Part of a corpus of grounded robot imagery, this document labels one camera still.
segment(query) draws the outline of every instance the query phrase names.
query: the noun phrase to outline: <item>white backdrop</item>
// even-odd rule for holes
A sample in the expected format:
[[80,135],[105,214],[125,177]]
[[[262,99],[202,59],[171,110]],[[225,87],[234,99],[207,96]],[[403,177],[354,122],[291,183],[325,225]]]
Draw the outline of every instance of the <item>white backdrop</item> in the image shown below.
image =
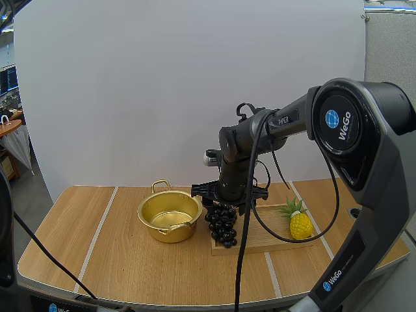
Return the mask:
[[[15,55],[52,199],[71,185],[217,179],[202,155],[239,103],[279,108],[331,78],[363,79],[362,13],[362,0],[32,1]],[[306,134],[278,159],[288,180],[329,177]]]

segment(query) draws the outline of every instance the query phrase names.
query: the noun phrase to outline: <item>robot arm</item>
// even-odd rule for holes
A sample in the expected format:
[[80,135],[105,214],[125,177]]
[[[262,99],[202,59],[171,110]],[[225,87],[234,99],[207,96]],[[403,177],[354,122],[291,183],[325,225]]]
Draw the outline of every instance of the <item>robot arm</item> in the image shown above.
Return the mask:
[[[244,208],[248,162],[260,119],[257,111],[220,131],[221,173],[209,188],[192,186],[192,195]],[[273,150],[288,136],[307,132],[363,206],[333,261],[298,304],[298,311],[333,311],[390,250],[416,209],[416,114],[407,96],[389,83],[334,79],[309,89],[269,119]],[[271,151],[262,129],[257,154]],[[267,198],[253,190],[253,198]]]

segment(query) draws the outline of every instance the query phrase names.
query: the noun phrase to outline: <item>pineapple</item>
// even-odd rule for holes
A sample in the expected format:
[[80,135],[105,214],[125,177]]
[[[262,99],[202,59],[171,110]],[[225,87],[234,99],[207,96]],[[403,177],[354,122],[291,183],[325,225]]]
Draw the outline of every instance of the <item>pineapple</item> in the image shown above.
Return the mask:
[[305,239],[311,236],[313,231],[313,224],[311,219],[304,212],[307,209],[302,208],[302,200],[297,204],[295,199],[289,200],[286,198],[287,206],[282,207],[281,213],[285,218],[291,219],[291,234],[294,239]]

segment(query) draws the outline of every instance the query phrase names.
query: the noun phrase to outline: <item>floor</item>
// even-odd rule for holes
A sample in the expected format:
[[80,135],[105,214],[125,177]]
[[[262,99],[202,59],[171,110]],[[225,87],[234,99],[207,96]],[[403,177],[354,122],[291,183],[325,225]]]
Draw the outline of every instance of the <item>floor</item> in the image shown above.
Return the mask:
[[[32,231],[36,231],[52,208],[53,203],[33,153],[31,159],[34,176],[26,167],[19,166],[21,177],[10,180],[10,186],[15,212],[19,214],[20,218]],[[14,260],[16,263],[25,251],[29,241],[28,234],[17,222],[14,222]]]

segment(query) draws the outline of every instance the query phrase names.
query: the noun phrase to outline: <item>wego logo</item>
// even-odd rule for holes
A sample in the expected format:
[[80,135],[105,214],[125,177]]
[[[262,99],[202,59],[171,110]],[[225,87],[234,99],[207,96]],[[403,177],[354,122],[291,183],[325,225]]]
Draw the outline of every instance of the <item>wego logo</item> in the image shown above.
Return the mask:
[[330,291],[333,284],[335,284],[335,282],[338,280],[339,276],[341,276],[342,272],[340,270],[338,270],[337,272],[334,273],[334,275],[331,277],[331,279],[329,281],[325,281],[322,286],[324,287],[324,289],[326,291]]
[[341,132],[339,133],[338,139],[345,141],[346,133],[348,132],[348,125],[350,124],[351,113],[346,112],[345,117],[343,118],[343,126],[341,127]]
[[56,304],[51,304],[49,306],[49,312],[70,312],[70,310],[60,309]]

